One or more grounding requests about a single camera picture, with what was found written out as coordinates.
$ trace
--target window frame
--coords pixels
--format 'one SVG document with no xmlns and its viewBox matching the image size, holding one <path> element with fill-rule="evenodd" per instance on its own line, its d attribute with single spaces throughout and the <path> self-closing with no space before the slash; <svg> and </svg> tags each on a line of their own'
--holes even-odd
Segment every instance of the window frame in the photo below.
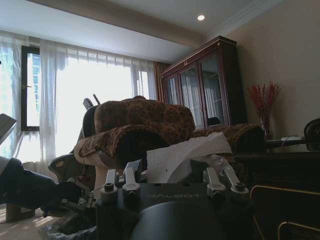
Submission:
<svg viewBox="0 0 320 240">
<path fill-rule="evenodd" d="M 40 48 L 21 46 L 21 131 L 39 131 L 39 126 L 27 125 L 28 54 L 40 55 Z"/>
</svg>

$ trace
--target recliner chair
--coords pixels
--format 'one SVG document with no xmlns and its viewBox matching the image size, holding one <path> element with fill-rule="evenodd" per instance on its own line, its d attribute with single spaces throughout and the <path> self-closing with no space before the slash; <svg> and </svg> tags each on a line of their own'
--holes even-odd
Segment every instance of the recliner chair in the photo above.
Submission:
<svg viewBox="0 0 320 240">
<path fill-rule="evenodd" d="M 148 150 L 163 148 L 190 138 L 223 132 L 234 153 L 264 151 L 262 129 L 253 124 L 214 126 L 195 130 L 191 111 L 181 105 L 165 104 L 136 96 L 93 106 L 83 118 L 82 135 L 74 154 L 54 159 L 50 164 L 59 179 L 82 174 L 81 165 L 95 166 L 96 187 L 103 184 L 108 168 L 118 172 L 127 162 L 146 158 Z"/>
</svg>

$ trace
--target beige wall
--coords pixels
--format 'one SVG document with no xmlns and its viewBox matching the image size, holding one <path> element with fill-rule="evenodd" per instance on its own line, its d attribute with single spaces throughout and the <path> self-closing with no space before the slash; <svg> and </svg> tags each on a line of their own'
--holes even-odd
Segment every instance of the beige wall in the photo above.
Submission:
<svg viewBox="0 0 320 240">
<path fill-rule="evenodd" d="M 276 138 L 303 135 L 320 118 L 320 0 L 286 0 L 233 31 L 245 94 L 272 80 L 281 92 L 271 113 Z M 248 121 L 258 123 L 245 97 Z"/>
</svg>

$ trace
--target vase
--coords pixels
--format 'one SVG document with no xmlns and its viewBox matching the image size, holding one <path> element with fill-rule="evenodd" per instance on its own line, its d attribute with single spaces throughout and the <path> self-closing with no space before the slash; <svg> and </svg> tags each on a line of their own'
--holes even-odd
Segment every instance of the vase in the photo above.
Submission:
<svg viewBox="0 0 320 240">
<path fill-rule="evenodd" d="M 263 129 L 264 132 L 264 139 L 271 140 L 272 139 L 272 133 L 270 130 L 270 113 L 266 112 L 260 117 L 260 122 L 261 122 L 261 128 Z"/>
</svg>

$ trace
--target crown molding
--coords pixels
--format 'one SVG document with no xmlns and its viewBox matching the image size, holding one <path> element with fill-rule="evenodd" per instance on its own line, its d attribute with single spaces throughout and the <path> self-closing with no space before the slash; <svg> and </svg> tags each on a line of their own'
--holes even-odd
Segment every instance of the crown molding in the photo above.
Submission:
<svg viewBox="0 0 320 240">
<path fill-rule="evenodd" d="M 269 9 L 278 5 L 285 0 L 255 0 L 236 12 L 231 17 L 228 17 L 222 24 L 214 28 L 206 37 L 206 42 L 215 38 L 216 36 L 226 36 L 242 25 L 255 19 Z"/>
</svg>

